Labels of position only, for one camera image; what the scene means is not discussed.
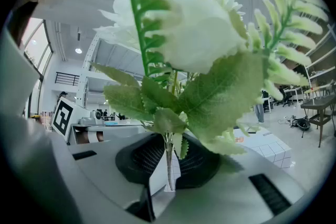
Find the shelf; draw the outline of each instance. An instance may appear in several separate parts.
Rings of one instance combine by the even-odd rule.
[[[323,44],[324,44],[323,41],[324,41],[330,34],[332,34],[331,30],[334,28],[334,26],[335,26],[335,24],[333,24],[332,26],[329,26],[329,25],[328,25],[328,28],[329,28],[328,32],[324,35],[324,37],[322,37],[322,38],[320,39],[319,42],[317,42],[315,48],[311,49],[309,52],[306,53],[306,56],[311,55],[314,51],[318,50],[319,48],[321,48],[321,47],[323,46]]]
[[[316,75],[310,77],[309,79],[311,80],[311,79],[313,79],[313,78],[316,78],[316,77],[318,77],[318,76],[320,76],[320,75],[323,75],[323,74],[325,74],[325,73],[327,73],[327,72],[329,72],[329,71],[331,71],[331,70],[334,70],[334,69],[335,69],[335,67],[329,68],[329,69],[327,69],[327,70],[325,70],[325,71],[323,71],[323,72],[321,72],[321,73],[318,73],[318,74],[316,74]]]
[[[313,65],[316,65],[317,63],[319,63],[320,61],[322,61],[324,58],[328,57],[329,55],[331,55],[334,51],[336,50],[336,47],[332,48],[330,51],[328,51],[325,55],[323,55],[320,59],[317,59],[315,62],[311,63],[310,65],[306,66],[306,68],[309,68]]]

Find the jeans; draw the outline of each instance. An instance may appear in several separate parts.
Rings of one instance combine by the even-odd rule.
[[[264,108],[262,104],[256,104],[254,106],[254,112],[257,115],[259,122],[264,122]]]

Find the black railing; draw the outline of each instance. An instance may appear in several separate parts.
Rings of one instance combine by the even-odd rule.
[[[56,72],[55,83],[77,86],[78,81],[79,81],[78,75]]]

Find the white box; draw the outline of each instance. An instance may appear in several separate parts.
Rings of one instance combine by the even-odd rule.
[[[260,131],[250,134],[250,137],[245,136],[240,129],[235,129],[234,135],[236,143],[255,150],[280,168],[290,167],[291,148],[267,129],[261,127]]]

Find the white floor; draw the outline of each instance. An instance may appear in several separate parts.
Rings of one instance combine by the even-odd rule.
[[[330,109],[326,110],[327,114],[331,114]],[[263,127],[274,133],[275,136],[284,141],[292,148],[291,168],[287,168],[287,172],[296,179],[305,190],[310,190],[323,180],[329,172],[330,165],[334,163],[336,156],[336,137],[334,137],[334,127],[332,121],[323,126],[323,136],[321,147],[319,145],[320,129],[316,129],[316,125],[311,125],[310,129],[302,136],[302,131],[298,127],[291,128],[285,123],[284,117],[290,118],[295,115],[298,118],[305,116],[304,110],[296,102],[290,107],[282,105],[274,106],[271,113],[264,114],[265,122]],[[257,118],[253,111],[244,114],[242,121],[249,123],[257,123]]]

